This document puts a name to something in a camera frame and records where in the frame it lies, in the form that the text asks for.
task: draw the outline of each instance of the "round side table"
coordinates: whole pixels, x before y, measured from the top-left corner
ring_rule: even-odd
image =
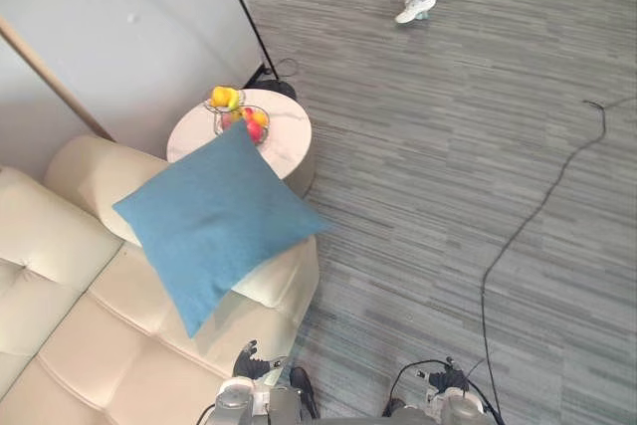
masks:
[[[294,100],[268,90],[245,89],[245,106],[260,106],[270,116],[268,137],[257,148],[288,187],[303,197],[315,176],[312,125]],[[215,115],[199,104],[177,124],[168,138],[166,158],[175,162],[214,139]]]

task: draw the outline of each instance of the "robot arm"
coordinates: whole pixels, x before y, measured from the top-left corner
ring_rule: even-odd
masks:
[[[257,351],[252,340],[241,350],[233,368],[217,394],[215,408],[206,425],[300,425],[301,399],[297,389],[259,389],[254,380],[282,367],[285,357],[274,360],[252,358]],[[312,425],[488,425],[478,397],[466,391],[462,371],[453,366],[444,373],[426,377],[436,387],[434,400],[425,411],[404,407],[387,418],[337,418],[313,420]]]

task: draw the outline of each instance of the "gray carpet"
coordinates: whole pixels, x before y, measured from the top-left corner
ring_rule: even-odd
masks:
[[[300,64],[309,200],[333,224],[294,350],[328,417],[377,415],[409,361],[483,357],[481,275],[598,133],[581,101],[637,90],[636,0],[439,0],[398,27],[401,2],[250,0]],[[636,103],[608,115],[488,284],[508,425],[637,423]],[[472,377],[492,396],[484,364]]]

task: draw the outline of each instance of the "sofa cushion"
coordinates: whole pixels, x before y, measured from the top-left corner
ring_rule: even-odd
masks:
[[[299,248],[312,274],[292,274],[281,303],[293,311],[231,292],[190,339],[143,251],[124,244],[0,401],[0,423],[195,423],[248,340],[263,358],[292,348],[318,279],[314,240]]]
[[[324,229],[240,121],[113,208],[132,226],[193,336],[262,262]]]
[[[121,243],[29,176],[0,169],[0,397]]]

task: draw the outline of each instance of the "sofa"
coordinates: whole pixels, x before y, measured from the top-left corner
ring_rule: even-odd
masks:
[[[319,281],[315,238],[258,266],[188,338],[111,208],[166,166],[81,136],[44,184],[0,167],[0,424],[194,424],[247,341],[290,352]]]

